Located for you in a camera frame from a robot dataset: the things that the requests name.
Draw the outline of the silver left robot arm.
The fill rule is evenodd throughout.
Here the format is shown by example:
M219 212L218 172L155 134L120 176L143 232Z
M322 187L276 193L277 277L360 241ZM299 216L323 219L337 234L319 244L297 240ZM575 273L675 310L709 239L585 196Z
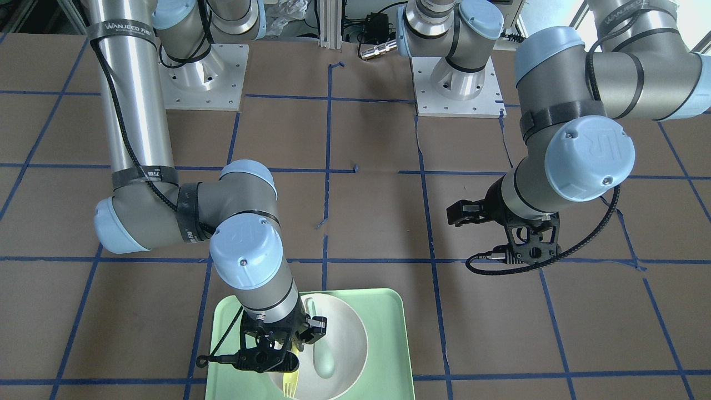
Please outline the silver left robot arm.
M569 26L535 32L515 52L519 121L528 155L448 223L552 218L622 183L635 150L619 119L670 121L709 108L709 56L690 52L677 1L589 1L601 52Z

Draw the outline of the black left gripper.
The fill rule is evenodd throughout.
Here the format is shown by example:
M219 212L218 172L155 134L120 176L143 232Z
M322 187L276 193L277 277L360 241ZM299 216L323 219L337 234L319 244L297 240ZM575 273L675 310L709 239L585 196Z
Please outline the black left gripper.
M448 225L460 227L465 224L480 224L495 221L501 226L523 223L525 218L513 213L503 200L503 178L495 181L482 202L455 202L447 208Z

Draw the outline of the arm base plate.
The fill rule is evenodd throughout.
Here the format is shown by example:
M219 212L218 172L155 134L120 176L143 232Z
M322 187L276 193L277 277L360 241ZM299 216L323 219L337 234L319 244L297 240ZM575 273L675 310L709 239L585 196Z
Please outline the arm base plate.
M249 45L213 44L200 61L180 68L160 64L165 109L239 111Z
M413 57L411 60L417 114L420 117L506 116L493 62L483 70L455 70L444 58Z

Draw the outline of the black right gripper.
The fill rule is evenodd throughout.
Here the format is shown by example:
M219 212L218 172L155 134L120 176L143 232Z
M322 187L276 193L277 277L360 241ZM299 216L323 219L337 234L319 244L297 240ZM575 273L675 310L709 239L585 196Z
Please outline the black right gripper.
M256 340L269 337L272 342L287 348L290 348L292 343L302 348L305 344L315 344L324 337L327 334L327 324L328 318L325 316L308 316L302 300L297 298L292 311L280 321L266 323L246 316L244 334Z

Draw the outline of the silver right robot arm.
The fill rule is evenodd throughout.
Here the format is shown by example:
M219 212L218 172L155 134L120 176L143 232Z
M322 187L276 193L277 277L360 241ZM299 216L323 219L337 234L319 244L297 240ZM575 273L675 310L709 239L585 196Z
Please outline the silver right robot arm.
M327 334L302 301L284 254L270 171L227 164L215 182L180 184L168 133L175 102L216 89L241 98L224 55L234 38L262 37L259 1L86 1L89 45L102 74L113 195L96 207L100 243L116 254L210 243L213 265L242 306L241 330L285 349Z

